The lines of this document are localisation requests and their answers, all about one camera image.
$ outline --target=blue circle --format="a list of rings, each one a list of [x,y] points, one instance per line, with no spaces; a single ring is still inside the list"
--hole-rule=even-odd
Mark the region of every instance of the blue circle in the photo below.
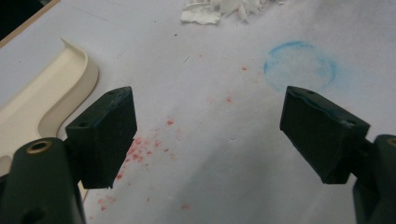
[[[272,49],[264,64],[266,82],[279,92],[285,92],[288,86],[319,91],[327,87],[336,74],[335,62],[303,41]]]

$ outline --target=beige plastic part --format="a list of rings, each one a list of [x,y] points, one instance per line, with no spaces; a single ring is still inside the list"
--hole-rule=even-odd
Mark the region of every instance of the beige plastic part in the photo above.
[[[96,84],[96,64],[84,50],[62,41],[64,50],[57,58],[0,110],[0,175],[9,172],[19,147],[55,137]]]

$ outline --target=black mount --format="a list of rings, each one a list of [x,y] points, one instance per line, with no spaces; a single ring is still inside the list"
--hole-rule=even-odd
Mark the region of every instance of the black mount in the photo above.
[[[0,178],[0,223],[86,223],[77,183],[112,188],[136,130],[132,89],[124,87],[73,120],[65,141],[42,138],[18,149]]]
[[[321,95],[288,87],[282,130],[324,184],[345,184],[349,174],[357,222],[396,223],[396,136],[365,139],[370,125]]]

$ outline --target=brass insert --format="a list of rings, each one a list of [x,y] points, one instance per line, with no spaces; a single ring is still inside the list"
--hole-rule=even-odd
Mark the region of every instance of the brass insert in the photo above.
[[[49,149],[52,146],[52,142],[49,140],[42,140],[42,141],[38,141],[33,143],[32,145],[30,145],[27,149],[26,152],[29,154],[37,154],[37,153],[41,153],[47,149]]]
[[[396,138],[389,138],[388,144],[390,144],[393,147],[396,147]]]

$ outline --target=torn paper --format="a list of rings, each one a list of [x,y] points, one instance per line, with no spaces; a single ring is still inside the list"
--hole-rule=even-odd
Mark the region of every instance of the torn paper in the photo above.
[[[237,12],[239,18],[248,21],[250,13],[257,14],[267,3],[284,3],[283,0],[190,0],[181,14],[181,20],[200,24],[217,23],[221,15]]]
[[[220,20],[221,13],[211,9],[210,3],[194,3],[186,6],[181,14],[181,20],[198,22],[200,24],[216,24]]]

